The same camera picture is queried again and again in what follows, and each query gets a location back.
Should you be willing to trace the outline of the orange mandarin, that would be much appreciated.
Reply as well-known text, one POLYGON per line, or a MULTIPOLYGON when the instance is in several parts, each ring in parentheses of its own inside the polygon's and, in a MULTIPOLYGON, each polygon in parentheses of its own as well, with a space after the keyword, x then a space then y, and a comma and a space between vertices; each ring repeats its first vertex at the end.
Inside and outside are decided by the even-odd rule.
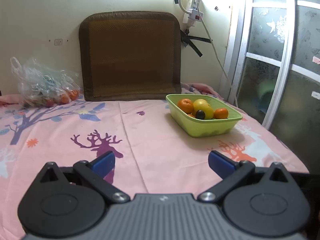
POLYGON ((219 108, 214 111, 215 119, 227 119, 229 116, 229 111, 226 108, 219 108))
POLYGON ((177 103, 177 107, 186 114, 191 114, 194 110, 193 102, 190 99, 181 99, 177 103))

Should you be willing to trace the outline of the dark purple tomato back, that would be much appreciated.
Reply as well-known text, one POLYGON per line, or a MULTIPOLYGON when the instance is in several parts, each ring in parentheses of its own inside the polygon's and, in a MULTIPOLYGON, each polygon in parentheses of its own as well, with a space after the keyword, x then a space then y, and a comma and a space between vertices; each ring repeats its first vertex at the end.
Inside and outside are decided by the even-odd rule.
POLYGON ((200 120, 204 120, 206 118, 206 114, 203 110, 198 110, 195 113, 195 118, 200 119, 200 120))

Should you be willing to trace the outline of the large yellow citrus fruit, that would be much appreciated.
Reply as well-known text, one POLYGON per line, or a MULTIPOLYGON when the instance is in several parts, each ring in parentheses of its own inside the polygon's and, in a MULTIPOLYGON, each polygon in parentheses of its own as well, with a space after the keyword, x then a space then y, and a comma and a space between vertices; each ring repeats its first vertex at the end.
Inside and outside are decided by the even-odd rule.
POLYGON ((194 110, 193 115, 195 116, 195 113, 198 110, 203 110, 206 114, 205 120, 212 119, 214 116, 214 110, 211 107, 211 105, 204 99, 197 99, 193 102, 194 110))

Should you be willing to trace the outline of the orange mandarin back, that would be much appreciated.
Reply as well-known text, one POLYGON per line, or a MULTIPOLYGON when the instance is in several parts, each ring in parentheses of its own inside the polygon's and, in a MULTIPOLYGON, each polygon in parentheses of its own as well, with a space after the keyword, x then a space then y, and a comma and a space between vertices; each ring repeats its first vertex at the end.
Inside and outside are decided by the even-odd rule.
POLYGON ((190 99, 181 99, 177 103, 177 107, 186 114, 191 114, 194 110, 193 102, 190 99))

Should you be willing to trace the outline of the green plastic basin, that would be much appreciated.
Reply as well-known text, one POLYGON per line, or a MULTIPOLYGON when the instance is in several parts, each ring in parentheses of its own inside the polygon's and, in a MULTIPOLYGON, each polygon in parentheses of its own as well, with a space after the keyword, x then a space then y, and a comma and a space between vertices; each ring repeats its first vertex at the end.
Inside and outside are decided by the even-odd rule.
POLYGON ((168 94, 166 96, 166 100, 168 102, 172 118, 189 136, 194 138, 210 137, 228 133, 240 120, 242 120, 242 114, 239 111, 219 99, 208 95, 168 94), (220 108, 227 109, 228 118, 200 120, 188 116, 177 106, 178 102, 182 99, 190 99, 191 101, 204 99, 213 107, 214 110, 220 108))

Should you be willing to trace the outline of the clear plastic bag of fruit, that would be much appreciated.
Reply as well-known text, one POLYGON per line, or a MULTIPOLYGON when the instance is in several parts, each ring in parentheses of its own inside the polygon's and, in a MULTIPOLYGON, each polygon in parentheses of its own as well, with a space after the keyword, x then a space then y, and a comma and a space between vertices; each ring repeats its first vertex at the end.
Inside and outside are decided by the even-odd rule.
POLYGON ((53 107, 76 100, 80 87, 74 81, 77 74, 66 70, 55 70, 40 64, 35 58, 20 64, 10 58, 11 71, 18 79, 18 91, 24 108, 53 107))

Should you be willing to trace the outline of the white power strip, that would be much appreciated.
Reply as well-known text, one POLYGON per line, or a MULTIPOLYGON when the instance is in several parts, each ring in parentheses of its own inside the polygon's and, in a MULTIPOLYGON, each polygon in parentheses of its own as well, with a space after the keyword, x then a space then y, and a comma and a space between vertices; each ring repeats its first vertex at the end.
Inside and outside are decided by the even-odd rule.
POLYGON ((199 11, 197 8, 197 5, 200 5, 201 1, 202 0, 187 0, 185 10, 188 11, 189 14, 184 14, 183 17, 183 24, 185 25, 186 30, 193 27, 196 22, 201 22, 203 12, 199 11))

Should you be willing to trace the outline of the white window frame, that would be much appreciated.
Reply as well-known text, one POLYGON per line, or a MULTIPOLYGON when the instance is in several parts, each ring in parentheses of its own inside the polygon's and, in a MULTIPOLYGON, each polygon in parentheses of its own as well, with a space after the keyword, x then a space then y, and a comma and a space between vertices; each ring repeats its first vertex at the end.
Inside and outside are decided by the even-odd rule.
POLYGON ((301 158, 319 151, 319 0, 234 0, 221 93, 301 158))

